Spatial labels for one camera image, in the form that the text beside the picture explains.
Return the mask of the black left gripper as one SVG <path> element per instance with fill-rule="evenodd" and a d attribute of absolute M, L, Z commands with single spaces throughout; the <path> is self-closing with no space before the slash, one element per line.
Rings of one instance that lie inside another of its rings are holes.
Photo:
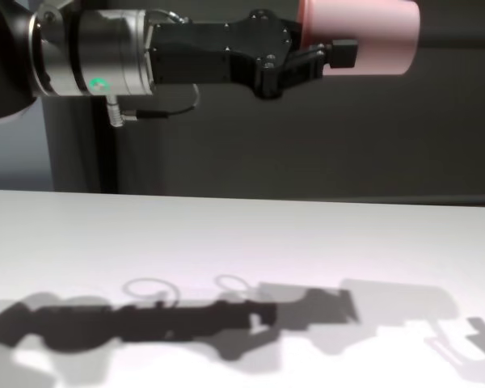
<path fill-rule="evenodd" d="M 332 40 L 299 47 L 301 26 L 271 11 L 252 11 L 232 23 L 160 23 L 151 36 L 154 83 L 245 86 L 260 99 L 352 69 L 356 40 Z"/>

